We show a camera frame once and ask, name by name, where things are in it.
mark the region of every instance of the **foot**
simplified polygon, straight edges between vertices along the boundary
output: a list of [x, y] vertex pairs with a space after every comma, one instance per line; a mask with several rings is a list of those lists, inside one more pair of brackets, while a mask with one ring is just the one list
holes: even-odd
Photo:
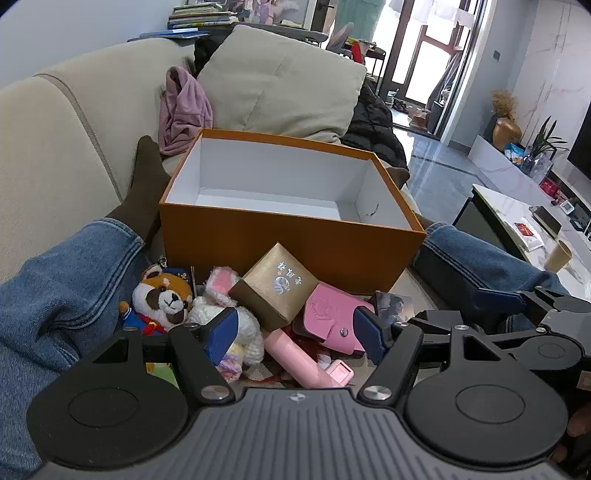
[[429, 220], [428, 218], [423, 217], [422, 215], [419, 215], [418, 213], [415, 212], [415, 215], [417, 216], [417, 220], [418, 222], [421, 224], [421, 226], [423, 227], [423, 230], [427, 229], [428, 227], [430, 227], [432, 224], [434, 224], [435, 222], [432, 222], [431, 220]]
[[410, 178], [410, 173], [406, 168], [388, 167], [386, 171], [394, 181], [398, 189], [401, 189]]
[[158, 144], [148, 136], [140, 138], [127, 197], [107, 217], [129, 226], [149, 245], [160, 228], [158, 202], [169, 181], [170, 176], [162, 166]]

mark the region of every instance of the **stack of books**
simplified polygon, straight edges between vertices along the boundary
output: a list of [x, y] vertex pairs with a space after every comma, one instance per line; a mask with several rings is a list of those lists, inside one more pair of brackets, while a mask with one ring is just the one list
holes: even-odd
[[233, 12], [223, 12], [222, 5], [205, 2], [193, 5], [174, 7], [168, 18], [168, 28], [199, 28], [211, 25], [229, 25], [238, 22]]

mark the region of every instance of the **book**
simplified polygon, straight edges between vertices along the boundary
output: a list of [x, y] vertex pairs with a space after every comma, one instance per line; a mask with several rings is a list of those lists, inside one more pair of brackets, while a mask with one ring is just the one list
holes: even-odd
[[142, 38], [197, 38], [208, 35], [207, 32], [199, 31], [198, 28], [177, 28], [176, 30], [158, 30], [154, 32], [146, 32], [139, 35], [132, 40], [139, 40]]
[[180, 7], [174, 7], [173, 12], [176, 12], [179, 10], [191, 10], [191, 9], [199, 9], [199, 8], [207, 8], [207, 7], [213, 7], [216, 10], [221, 10], [223, 8], [223, 5], [218, 4], [216, 2], [204, 2], [202, 4], [181, 5]]
[[181, 13], [181, 14], [175, 14], [175, 15], [171, 15], [169, 17], [169, 19], [173, 19], [173, 18], [199, 18], [199, 17], [229, 17], [231, 15], [234, 15], [233, 12], [199, 12], [199, 13], [194, 13], [194, 14], [185, 14], [185, 13]]
[[214, 7], [206, 7], [202, 9], [187, 9], [187, 10], [178, 10], [176, 12], [172, 12], [170, 15], [171, 17], [180, 17], [181, 15], [195, 15], [195, 14], [215, 14], [215, 13], [223, 13], [221, 10], [217, 10]]
[[180, 25], [170, 25], [172, 30], [176, 30], [178, 28], [196, 28], [196, 27], [212, 27], [214, 25], [232, 25], [233, 23], [238, 23], [237, 17], [230, 17], [230, 20], [214, 20], [214, 21], [202, 21], [202, 22], [194, 22], [188, 24], [180, 24]]
[[183, 18], [183, 19], [175, 19], [175, 20], [170, 20], [168, 22], [168, 25], [170, 27], [170, 25], [174, 25], [177, 26], [178, 25], [188, 25], [188, 24], [198, 24], [198, 23], [204, 23], [204, 22], [228, 22], [232, 19], [232, 17], [212, 17], [212, 18]]

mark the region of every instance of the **cardboard box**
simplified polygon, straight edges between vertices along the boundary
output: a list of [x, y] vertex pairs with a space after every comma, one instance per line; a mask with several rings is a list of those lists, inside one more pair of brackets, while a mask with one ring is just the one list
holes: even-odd
[[230, 296], [272, 332], [289, 325], [318, 280], [277, 243], [230, 289]]
[[281, 243], [316, 278], [388, 291], [426, 234], [375, 154], [204, 129], [160, 202], [168, 263], [244, 275]]

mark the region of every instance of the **pink thermos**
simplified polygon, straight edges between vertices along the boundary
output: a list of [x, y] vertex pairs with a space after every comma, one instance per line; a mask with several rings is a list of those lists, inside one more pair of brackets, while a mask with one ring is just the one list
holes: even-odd
[[281, 329], [265, 338], [265, 350], [304, 388], [342, 388], [353, 378], [341, 360], [323, 370]]

